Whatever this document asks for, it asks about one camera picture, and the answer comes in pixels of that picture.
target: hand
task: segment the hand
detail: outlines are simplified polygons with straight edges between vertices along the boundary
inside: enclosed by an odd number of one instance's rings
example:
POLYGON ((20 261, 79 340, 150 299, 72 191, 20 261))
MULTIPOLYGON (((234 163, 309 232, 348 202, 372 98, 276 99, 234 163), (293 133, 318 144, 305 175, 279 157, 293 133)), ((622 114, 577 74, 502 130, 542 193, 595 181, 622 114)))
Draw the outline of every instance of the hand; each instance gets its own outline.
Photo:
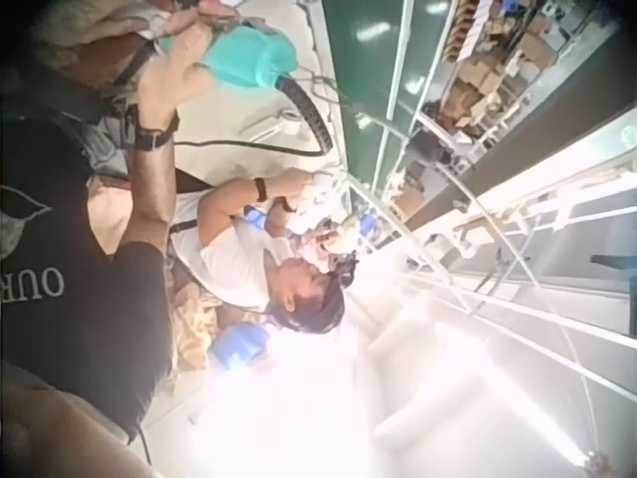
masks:
POLYGON ((197 63, 212 41, 209 27, 212 19, 230 15, 237 15, 237 11, 219 0, 201 0, 196 8, 173 14, 163 26, 161 35, 177 38, 168 54, 154 59, 141 73, 137 92, 143 127, 166 129, 179 104, 210 89, 210 73, 197 63))
POLYGON ((278 176, 269 178, 277 196, 295 196, 301 194, 306 186, 312 184, 313 175, 310 172, 291 167, 278 176))
POLYGON ((219 0, 201 0, 196 8, 180 10, 172 14, 170 19, 163 25, 160 36, 177 35, 196 21, 210 25, 215 17, 236 15, 239 15, 237 10, 222 5, 219 0))
POLYGON ((137 84, 142 127, 167 129, 177 106, 210 85, 207 72, 196 64, 211 41, 210 28, 196 22, 175 38, 170 52, 143 67, 137 84))

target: person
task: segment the person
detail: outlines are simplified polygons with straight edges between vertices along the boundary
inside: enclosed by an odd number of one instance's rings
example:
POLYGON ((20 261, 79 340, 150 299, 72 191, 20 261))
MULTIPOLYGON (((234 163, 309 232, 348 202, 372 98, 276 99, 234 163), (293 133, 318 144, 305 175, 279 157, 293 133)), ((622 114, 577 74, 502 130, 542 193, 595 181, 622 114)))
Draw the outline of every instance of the person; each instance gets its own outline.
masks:
POLYGON ((282 327, 324 334, 344 314, 339 274, 296 257, 287 224, 311 173, 236 178, 200 192, 178 194, 171 228, 176 258, 193 279, 235 308, 259 312, 282 327), (240 217, 246 206, 274 198, 263 229, 240 217))
POLYGON ((153 475, 121 440, 135 438, 170 370, 172 133, 177 106, 212 84, 197 66, 210 6, 200 2, 173 50, 139 74, 132 213, 112 258, 91 231, 77 144, 53 120, 3 115, 3 476, 153 475))

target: white fabric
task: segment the white fabric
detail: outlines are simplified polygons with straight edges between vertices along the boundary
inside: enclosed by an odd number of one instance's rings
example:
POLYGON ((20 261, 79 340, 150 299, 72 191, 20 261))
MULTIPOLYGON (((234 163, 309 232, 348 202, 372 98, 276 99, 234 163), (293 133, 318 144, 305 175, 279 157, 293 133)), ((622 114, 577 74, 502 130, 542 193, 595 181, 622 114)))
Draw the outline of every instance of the white fabric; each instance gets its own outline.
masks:
MULTIPOLYGON (((204 194, 179 194, 173 223, 195 219, 204 194)), ((269 250, 277 263, 294 255, 288 239, 273 238, 243 219, 235 219, 232 227, 205 247, 196 228, 173 234, 172 245, 181 262, 215 297, 258 310, 264 310, 270 302, 264 252, 269 250)))

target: black wristband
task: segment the black wristband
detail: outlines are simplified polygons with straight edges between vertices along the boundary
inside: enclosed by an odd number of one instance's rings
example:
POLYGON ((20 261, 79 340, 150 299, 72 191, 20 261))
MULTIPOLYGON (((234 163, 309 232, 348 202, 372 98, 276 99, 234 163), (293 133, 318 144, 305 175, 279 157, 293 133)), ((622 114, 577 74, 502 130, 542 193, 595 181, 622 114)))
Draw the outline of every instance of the black wristband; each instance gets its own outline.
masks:
POLYGON ((264 181, 263 177, 255 177, 255 186, 257 186, 257 192, 259 193, 257 202, 267 201, 268 191, 266 190, 266 181, 264 181))
POLYGON ((284 211, 289 212, 289 213, 291 213, 291 214, 293 214, 293 213, 297 212, 297 209, 294 209, 294 208, 290 205, 290 203, 288 202, 288 199, 287 199, 285 196, 282 196, 282 197, 280 198, 280 201, 281 201, 281 207, 283 207, 283 210, 284 210, 284 211))

